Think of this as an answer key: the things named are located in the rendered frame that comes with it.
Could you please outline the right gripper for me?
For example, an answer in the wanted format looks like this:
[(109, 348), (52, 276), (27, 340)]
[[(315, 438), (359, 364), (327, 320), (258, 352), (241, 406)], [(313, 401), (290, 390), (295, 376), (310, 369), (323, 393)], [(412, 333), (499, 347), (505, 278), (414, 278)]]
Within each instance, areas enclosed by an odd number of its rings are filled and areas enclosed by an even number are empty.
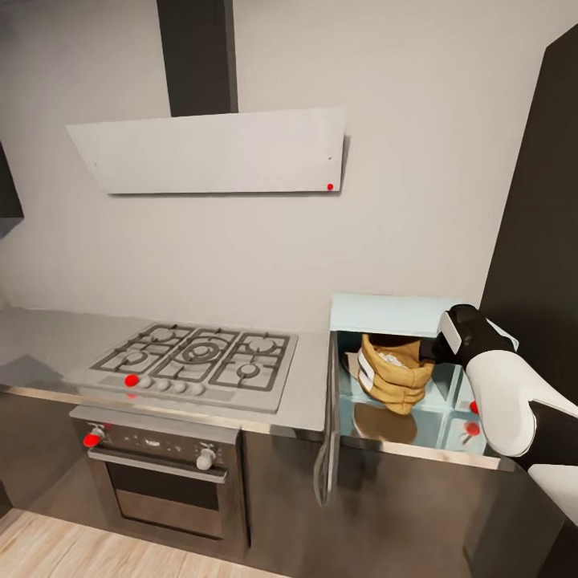
[(443, 350), (436, 340), (422, 338), (419, 347), (419, 360), (429, 359), (436, 360), (437, 363), (448, 362), (449, 364), (462, 365), (462, 362), (452, 353), (453, 350)]

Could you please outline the microwave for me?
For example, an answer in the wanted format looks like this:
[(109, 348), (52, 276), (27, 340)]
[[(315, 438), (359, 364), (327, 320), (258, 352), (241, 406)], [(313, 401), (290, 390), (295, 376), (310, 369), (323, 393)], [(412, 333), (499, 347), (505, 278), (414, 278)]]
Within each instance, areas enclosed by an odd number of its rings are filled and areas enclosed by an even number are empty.
[[(326, 384), (326, 430), (324, 444), (315, 461), (316, 498), (322, 508), (322, 524), (333, 524), (336, 480), (340, 452), (340, 397), (376, 401), (359, 383), (358, 352), (361, 333), (421, 336), (436, 340), (444, 311), (464, 305), (455, 299), (425, 299), (399, 296), (333, 293), (330, 304), (328, 378)], [(508, 336), (517, 349), (518, 341), (507, 331), (487, 322), (501, 336)], [(434, 364), (425, 386), (425, 398), (416, 406), (478, 413), (469, 379), (462, 365)], [(324, 464), (323, 491), (320, 469)]]

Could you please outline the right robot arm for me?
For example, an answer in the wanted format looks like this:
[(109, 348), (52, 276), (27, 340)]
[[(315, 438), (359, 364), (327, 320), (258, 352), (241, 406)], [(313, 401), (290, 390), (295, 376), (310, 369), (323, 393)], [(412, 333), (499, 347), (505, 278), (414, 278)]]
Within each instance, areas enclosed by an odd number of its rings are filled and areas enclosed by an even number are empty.
[(475, 307), (444, 311), (419, 360), (462, 365), (486, 441), (520, 464), (578, 526), (578, 407), (558, 393)]

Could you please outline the popcorn bag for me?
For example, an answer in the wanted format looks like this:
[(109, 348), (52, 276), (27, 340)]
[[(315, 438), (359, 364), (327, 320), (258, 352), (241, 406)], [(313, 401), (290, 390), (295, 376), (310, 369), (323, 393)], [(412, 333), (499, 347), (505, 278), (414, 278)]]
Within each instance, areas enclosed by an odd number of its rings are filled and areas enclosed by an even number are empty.
[[(436, 360), (419, 360), (421, 336), (361, 333), (358, 352), (359, 383), (393, 412), (407, 415), (425, 398)], [(384, 357), (395, 358), (398, 364)]]

